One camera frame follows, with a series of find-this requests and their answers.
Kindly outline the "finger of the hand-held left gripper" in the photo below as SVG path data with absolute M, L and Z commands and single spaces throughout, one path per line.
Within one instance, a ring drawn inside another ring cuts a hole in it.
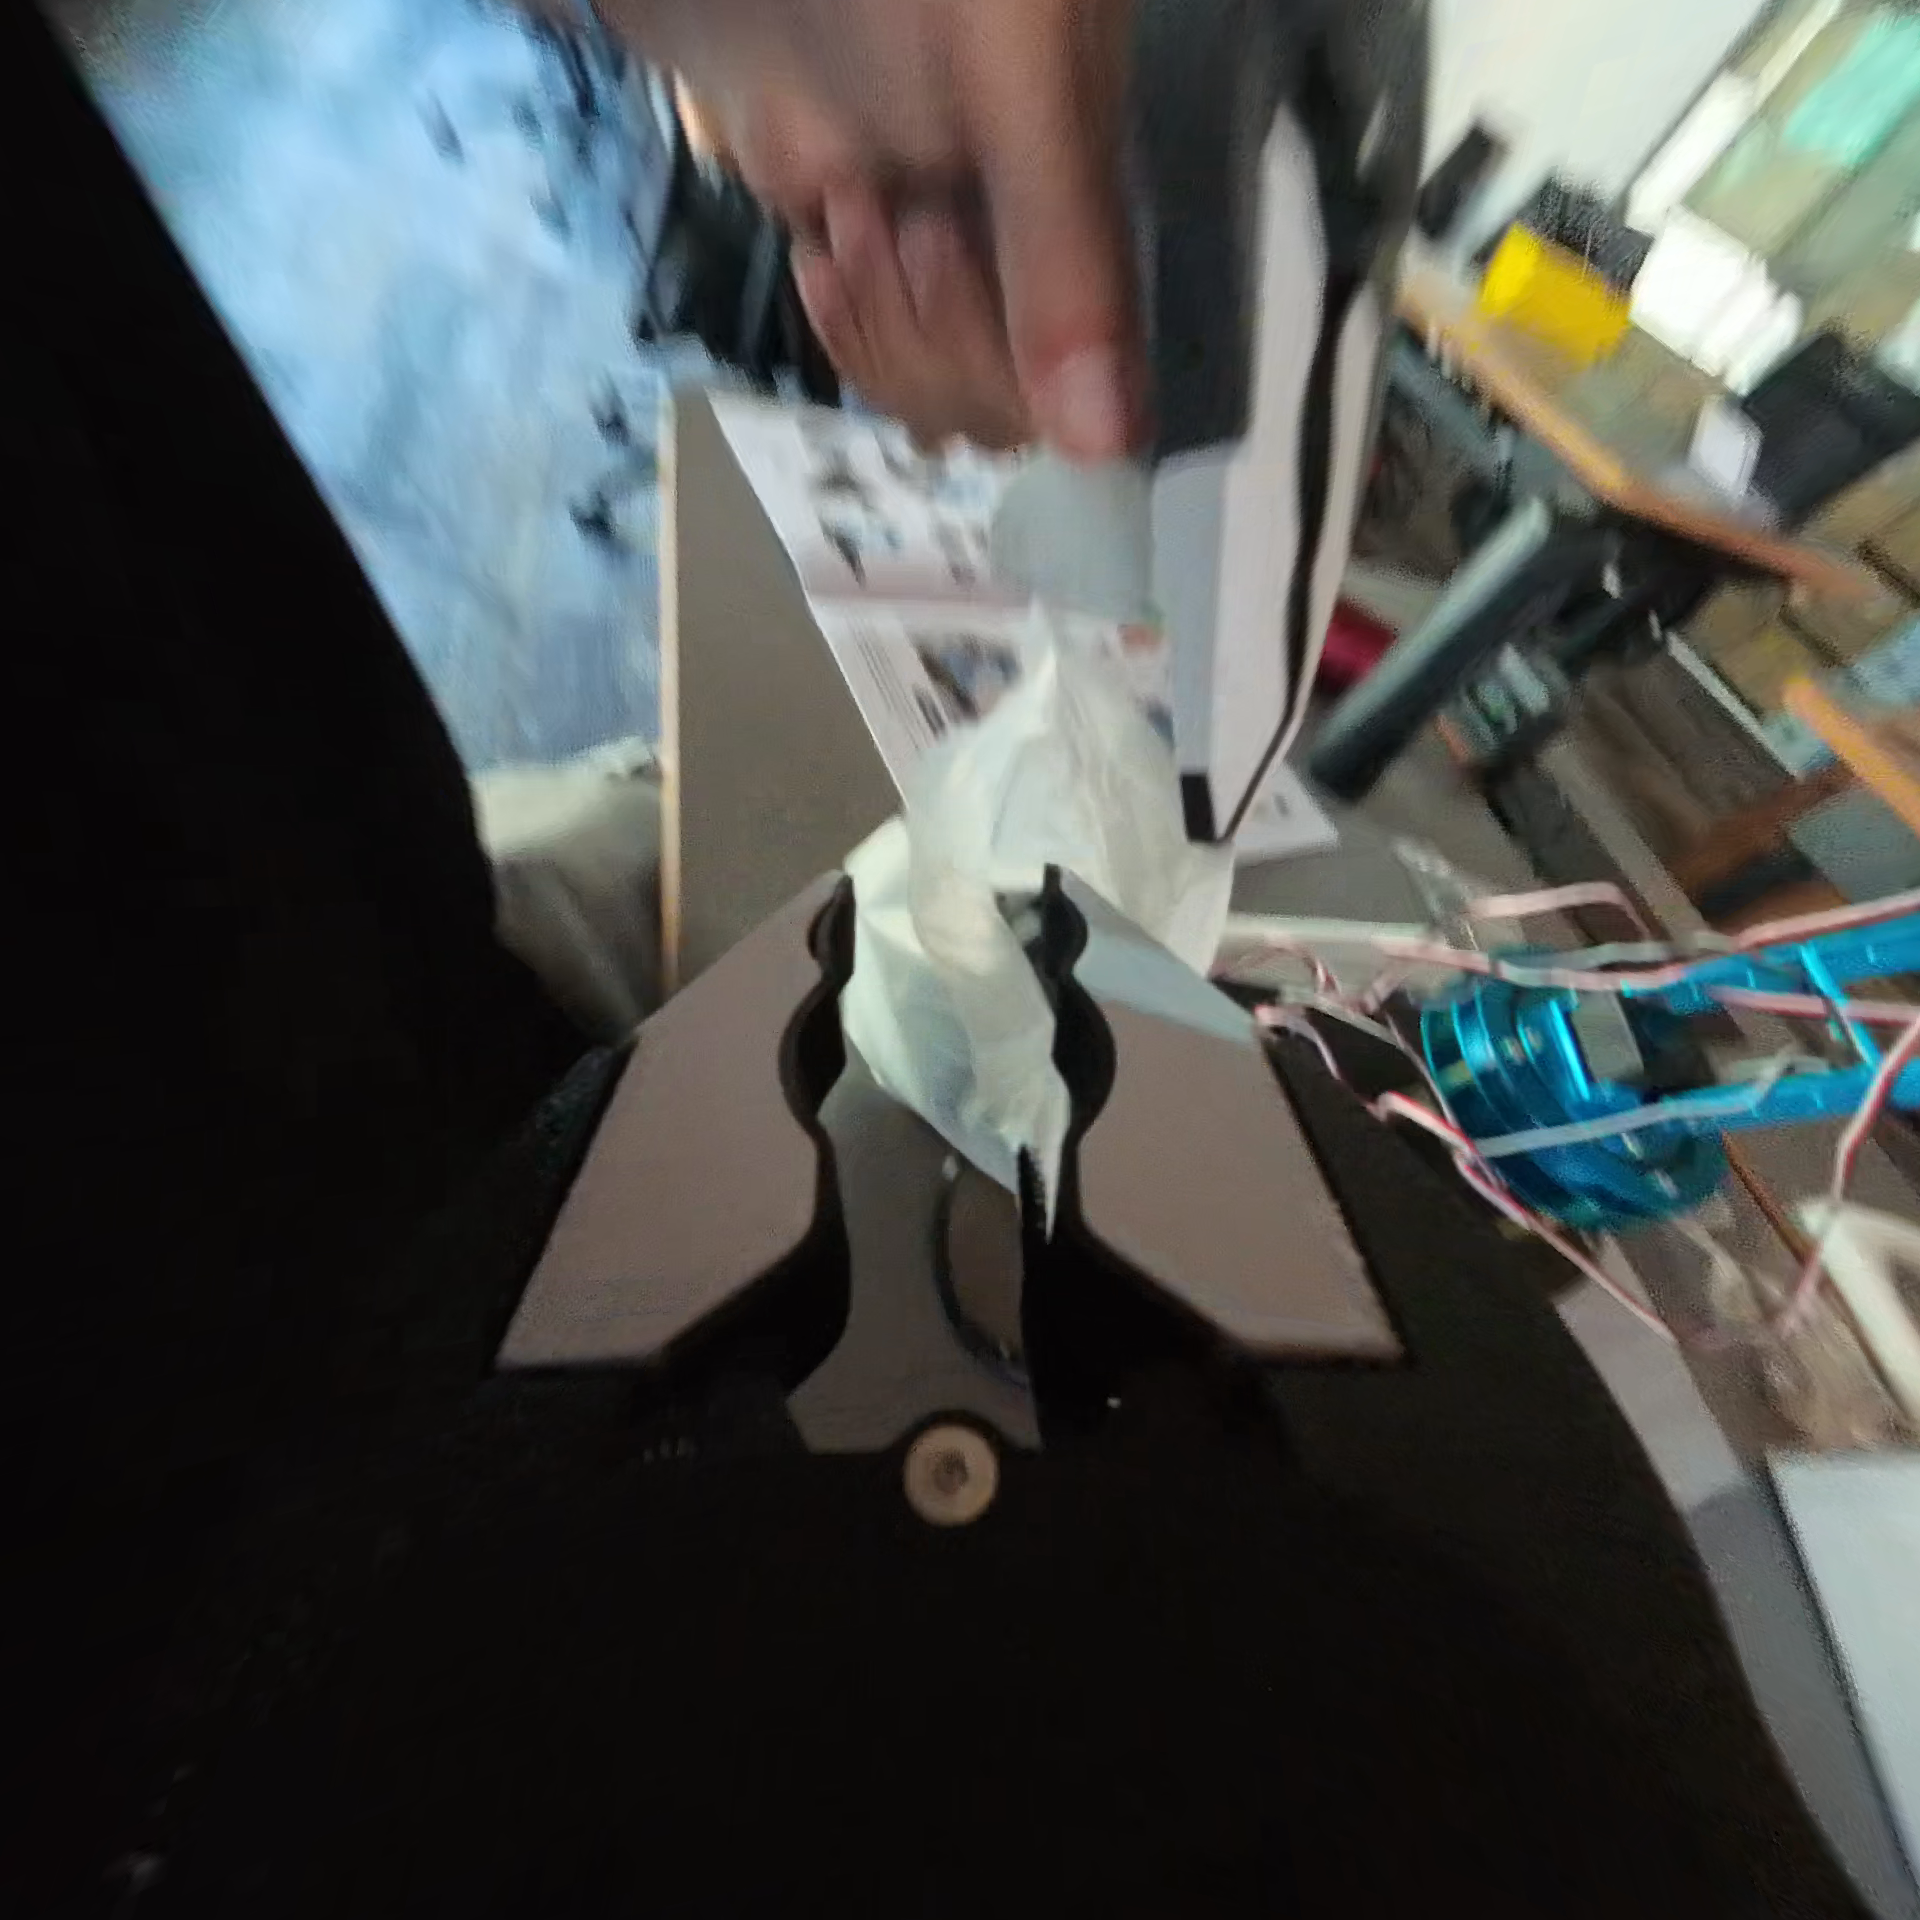
M 1303 664 L 1294 677 L 1292 734 L 1300 734 L 1328 644 L 1336 590 L 1353 553 L 1367 472 L 1370 468 L 1382 385 L 1384 312 L 1373 284 L 1362 284 L 1336 334 L 1328 406 L 1328 478 L 1305 572 Z
M 1266 137 L 1247 289 L 1225 361 L 1242 422 L 1158 464 L 1158 612 L 1191 840 L 1230 840 L 1288 720 L 1288 596 L 1303 553 L 1303 429 L 1326 303 L 1326 236 L 1303 132 Z

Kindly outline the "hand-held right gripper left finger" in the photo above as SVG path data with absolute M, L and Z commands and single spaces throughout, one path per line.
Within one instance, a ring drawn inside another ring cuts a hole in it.
M 816 1369 L 848 1325 L 826 1094 L 852 881 L 824 873 L 630 1044 L 498 1369 Z

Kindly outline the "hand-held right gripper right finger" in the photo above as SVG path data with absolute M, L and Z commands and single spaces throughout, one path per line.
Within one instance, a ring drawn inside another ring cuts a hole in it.
M 1103 1422 L 1175 1372 L 1388 1372 L 1404 1340 L 1261 1026 L 1049 869 L 1026 957 L 1068 1133 L 1023 1162 L 1021 1341 L 1045 1422 Z

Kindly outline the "white plastic bag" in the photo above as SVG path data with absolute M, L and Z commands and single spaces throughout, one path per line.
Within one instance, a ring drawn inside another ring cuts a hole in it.
M 1194 845 L 1149 605 L 1148 482 L 1040 456 L 1000 494 L 991 566 L 1017 605 L 862 596 L 817 624 L 900 809 L 846 858 L 855 972 L 840 1016 L 879 1087 L 1053 1218 L 1072 1097 L 1023 912 L 1080 880 L 1204 975 L 1231 853 Z

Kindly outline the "wood-edged desk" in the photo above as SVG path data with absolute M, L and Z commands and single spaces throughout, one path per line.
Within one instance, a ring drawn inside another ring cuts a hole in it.
M 1727 390 L 1650 335 L 1631 329 L 1613 356 L 1578 368 L 1485 317 L 1473 288 L 1424 256 L 1401 270 L 1398 320 L 1444 376 L 1510 422 L 1549 472 L 1597 506 L 1783 583 L 1804 600 L 1865 608 L 1892 596 L 1858 556 L 1786 532 L 1692 470 L 1695 421 Z

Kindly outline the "grey desk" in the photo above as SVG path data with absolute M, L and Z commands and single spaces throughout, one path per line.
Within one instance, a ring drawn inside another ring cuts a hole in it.
M 678 984 L 895 810 L 895 781 L 714 416 L 673 385 L 658 439 L 663 956 Z M 1874 1916 L 1914 1916 L 1912 1865 L 1852 1670 L 1765 1470 L 1727 1441 L 1692 1372 L 1577 1281 L 1568 1330 L 1664 1480 L 1792 1782 Z

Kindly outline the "person's left hand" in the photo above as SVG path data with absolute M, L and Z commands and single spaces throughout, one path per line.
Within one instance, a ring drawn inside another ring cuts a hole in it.
M 833 373 L 925 442 L 1130 453 L 1136 6 L 614 2 L 785 228 Z

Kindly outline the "dark grey cylinder bottle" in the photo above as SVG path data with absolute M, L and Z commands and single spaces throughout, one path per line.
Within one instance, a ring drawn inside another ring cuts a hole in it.
M 1568 580 L 1560 522 L 1545 500 L 1509 511 L 1429 612 L 1330 705 L 1306 752 L 1310 778 L 1333 800 L 1364 800 L 1405 745 L 1471 671 L 1556 600 Z

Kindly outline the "yellow bin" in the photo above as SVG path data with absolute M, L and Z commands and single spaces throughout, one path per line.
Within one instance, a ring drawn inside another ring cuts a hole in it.
M 1630 330 L 1630 295 L 1582 256 L 1510 224 L 1478 278 L 1476 311 L 1578 368 L 1608 359 Z

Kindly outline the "printed instruction booklet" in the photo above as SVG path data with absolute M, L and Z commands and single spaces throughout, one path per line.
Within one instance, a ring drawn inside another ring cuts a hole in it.
M 1020 686 L 1030 608 L 1100 653 L 1172 746 L 1138 466 L 918 447 L 898 422 L 736 390 L 711 410 L 895 790 Z

